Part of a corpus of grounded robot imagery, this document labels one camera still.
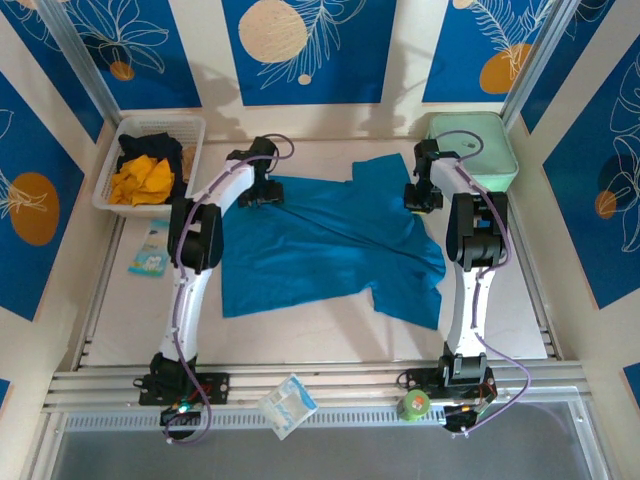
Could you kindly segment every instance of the mint green bin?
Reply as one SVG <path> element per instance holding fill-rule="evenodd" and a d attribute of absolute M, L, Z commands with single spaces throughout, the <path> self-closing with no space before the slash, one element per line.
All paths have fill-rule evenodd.
<path fill-rule="evenodd" d="M 489 191 L 506 192 L 518 174 L 518 162 L 509 143 L 502 119 L 495 113 L 440 113 L 429 123 L 428 138 L 451 130 L 469 130 L 484 141 L 484 150 L 464 161 L 467 171 Z M 454 151 L 461 157 L 475 152 L 478 141 L 455 133 L 438 139 L 440 151 Z"/>

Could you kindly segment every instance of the laundry basket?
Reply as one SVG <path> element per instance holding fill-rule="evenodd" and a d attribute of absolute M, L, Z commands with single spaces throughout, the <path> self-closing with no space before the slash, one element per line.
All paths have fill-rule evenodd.
<path fill-rule="evenodd" d="M 111 210 L 119 215 L 134 217 L 169 217 L 171 205 L 111 205 L 111 177 L 116 173 L 118 157 L 122 155 L 122 148 L 118 138 L 123 133 L 132 137 L 152 135 L 167 132 L 182 144 L 182 148 L 196 146 L 193 159 L 192 175 L 187 185 L 186 196 L 193 192 L 195 174 L 198 171 L 200 152 L 204 141 L 206 122 L 196 115 L 139 115 L 125 118 L 116 131 L 116 135 L 107 153 L 107 158 L 100 172 L 96 189 L 93 192 L 93 206 L 101 210 Z"/>
<path fill-rule="evenodd" d="M 484 141 L 484 150 L 464 162 L 467 171 L 487 190 L 506 192 L 518 174 L 516 160 L 502 119 L 491 112 L 440 113 L 431 118 L 429 138 L 435 138 L 451 130 L 469 130 Z M 458 155 L 469 155 L 479 145 L 469 135 L 454 133 L 438 139 L 443 152 L 454 151 Z"/>

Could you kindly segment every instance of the green plastic container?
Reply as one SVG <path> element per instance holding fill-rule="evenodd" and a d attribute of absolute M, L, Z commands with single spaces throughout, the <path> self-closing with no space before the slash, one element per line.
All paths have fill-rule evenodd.
<path fill-rule="evenodd" d="M 480 155 L 465 160 L 464 166 L 487 190 L 506 192 L 519 167 L 502 119 L 491 112 L 440 113 L 431 118 L 428 138 L 451 130 L 469 130 L 482 138 L 484 150 Z M 461 157 L 475 152 L 477 144 L 477 140 L 463 133 L 438 139 L 441 151 L 454 151 Z"/>
<path fill-rule="evenodd" d="M 415 422 L 424 417 L 431 408 L 429 396 L 422 390 L 411 390 L 397 406 L 398 417 L 407 422 Z"/>

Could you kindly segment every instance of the blue cloth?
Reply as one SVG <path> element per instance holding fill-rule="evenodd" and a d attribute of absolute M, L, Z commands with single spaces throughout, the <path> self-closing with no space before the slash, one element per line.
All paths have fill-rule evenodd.
<path fill-rule="evenodd" d="M 353 181 L 344 183 L 277 177 L 284 204 L 227 211 L 225 317 L 371 287 L 376 311 L 438 327 L 444 259 L 403 206 L 409 176 L 402 156 L 354 163 L 352 172 Z"/>

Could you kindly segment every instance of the black cloth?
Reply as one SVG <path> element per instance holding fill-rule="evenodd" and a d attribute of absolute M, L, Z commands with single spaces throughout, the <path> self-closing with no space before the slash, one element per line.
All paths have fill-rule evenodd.
<path fill-rule="evenodd" d="M 171 172 L 174 174 L 171 194 L 164 203 L 171 203 L 176 197 L 184 197 L 187 192 L 187 184 L 182 180 L 182 144 L 168 133 L 156 133 L 135 138 L 123 133 L 118 137 L 122 147 L 122 155 L 118 157 L 118 172 L 122 165 L 129 160 L 135 160 L 142 155 L 155 158 L 159 162 L 167 159 Z"/>

